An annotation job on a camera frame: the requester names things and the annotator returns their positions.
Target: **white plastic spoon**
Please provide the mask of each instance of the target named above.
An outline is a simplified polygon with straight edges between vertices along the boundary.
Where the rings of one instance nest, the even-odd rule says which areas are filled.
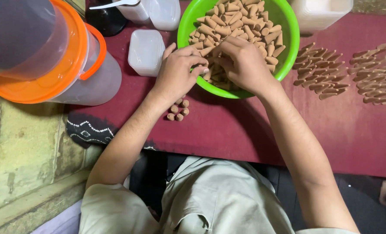
[[[140,0],[120,0],[118,2],[109,3],[109,4],[106,4],[106,5],[103,5],[103,6],[91,7],[89,9],[96,10],[96,9],[112,8],[112,7],[116,7],[116,6],[119,6],[119,5],[135,5],[138,2],[140,2]]]

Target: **orange bucket handle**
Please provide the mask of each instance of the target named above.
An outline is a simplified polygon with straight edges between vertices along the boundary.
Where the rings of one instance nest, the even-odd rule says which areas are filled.
[[[92,25],[85,23],[86,28],[90,33],[92,33],[96,39],[99,41],[100,50],[99,50],[99,56],[97,57],[95,63],[83,74],[81,74],[79,77],[81,80],[86,80],[89,78],[93,73],[95,73],[99,67],[102,65],[103,61],[105,60],[106,56],[106,42],[103,38],[102,34],[95,29]]]

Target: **green plastic bowl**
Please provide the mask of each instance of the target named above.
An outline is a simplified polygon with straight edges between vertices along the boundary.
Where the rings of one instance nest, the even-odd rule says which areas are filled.
[[[189,34],[196,29],[193,23],[196,19],[205,15],[206,11],[213,8],[218,0],[193,0],[186,8],[178,27],[177,45],[179,48],[189,45]],[[274,25],[280,24],[283,30],[283,44],[286,46],[284,51],[277,57],[278,64],[273,73],[274,77],[281,81],[291,70],[297,57],[300,45],[300,31],[296,16],[286,0],[265,0],[265,10],[268,18]],[[209,84],[201,76],[196,83],[207,91],[217,96],[227,98],[247,98],[254,96],[245,90],[227,91]]]

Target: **shirt sleeve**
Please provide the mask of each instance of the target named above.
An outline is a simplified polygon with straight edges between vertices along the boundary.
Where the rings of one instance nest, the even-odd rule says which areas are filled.
[[[296,234],[357,234],[340,228],[312,228],[296,231]]]
[[[141,198],[122,184],[94,184],[83,197],[79,234],[155,233],[158,228]]]

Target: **person's left hand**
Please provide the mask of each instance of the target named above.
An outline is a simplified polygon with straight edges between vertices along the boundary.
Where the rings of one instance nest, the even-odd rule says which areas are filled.
[[[175,43],[163,53],[163,61],[155,85],[150,93],[164,102],[166,108],[173,105],[196,83],[197,76],[209,72],[208,61],[202,58],[193,46],[186,46],[176,51]]]

